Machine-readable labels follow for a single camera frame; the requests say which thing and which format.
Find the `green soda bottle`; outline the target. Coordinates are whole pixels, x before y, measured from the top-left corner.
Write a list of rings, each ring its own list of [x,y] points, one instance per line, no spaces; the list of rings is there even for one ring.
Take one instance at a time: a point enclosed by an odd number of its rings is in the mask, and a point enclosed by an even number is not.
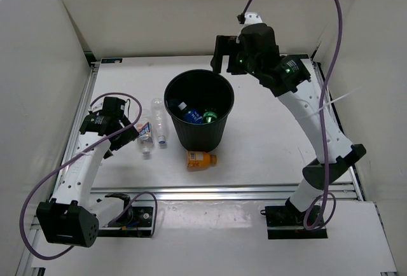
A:
[[[206,108],[203,112],[202,115],[202,123],[207,124],[207,123],[212,123],[218,119],[218,113],[217,110],[214,108]]]

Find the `clear bottle blue label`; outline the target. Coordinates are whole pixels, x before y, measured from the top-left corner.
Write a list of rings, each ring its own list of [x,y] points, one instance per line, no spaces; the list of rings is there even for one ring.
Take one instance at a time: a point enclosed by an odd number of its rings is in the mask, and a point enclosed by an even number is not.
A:
[[[188,106],[185,102],[181,102],[177,107],[181,112],[181,118],[185,122],[202,124],[203,118],[195,108]]]

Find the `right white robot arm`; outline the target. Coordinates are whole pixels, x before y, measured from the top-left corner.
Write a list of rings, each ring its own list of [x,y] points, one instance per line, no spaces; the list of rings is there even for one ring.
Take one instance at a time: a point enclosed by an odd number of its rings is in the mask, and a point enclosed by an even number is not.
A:
[[[250,74],[291,112],[310,141],[316,158],[303,169],[303,180],[286,201],[286,219],[295,225],[309,215],[312,202],[365,154],[353,144],[319,102],[321,93],[299,55],[281,55],[274,30],[264,24],[244,27],[239,36],[218,35],[211,67],[215,73],[227,56],[227,72]]]

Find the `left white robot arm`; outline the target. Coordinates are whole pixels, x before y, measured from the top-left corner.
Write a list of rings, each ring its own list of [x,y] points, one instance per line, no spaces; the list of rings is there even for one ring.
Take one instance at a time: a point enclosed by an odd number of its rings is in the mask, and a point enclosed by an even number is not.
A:
[[[90,247],[100,228],[131,222],[134,213],[128,195],[110,193],[89,201],[101,162],[139,135],[125,116],[125,104],[120,98],[105,97],[100,107],[85,116],[76,143],[79,158],[68,166],[51,200],[41,202],[36,210],[47,242]]]

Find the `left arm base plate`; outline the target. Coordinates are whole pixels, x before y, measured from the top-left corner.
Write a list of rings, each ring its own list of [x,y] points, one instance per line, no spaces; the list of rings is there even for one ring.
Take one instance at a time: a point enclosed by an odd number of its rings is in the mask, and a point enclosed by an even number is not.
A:
[[[110,228],[99,230],[98,237],[151,238],[155,208],[151,206],[132,207],[132,218],[127,222],[115,223]]]

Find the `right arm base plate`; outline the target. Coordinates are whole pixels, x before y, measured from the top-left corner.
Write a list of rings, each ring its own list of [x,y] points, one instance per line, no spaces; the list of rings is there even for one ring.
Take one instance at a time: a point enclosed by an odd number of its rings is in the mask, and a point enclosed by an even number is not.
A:
[[[266,218],[268,240],[305,240],[328,237],[325,228],[306,230],[303,221],[298,221],[286,206],[266,206],[260,210],[260,214]]]

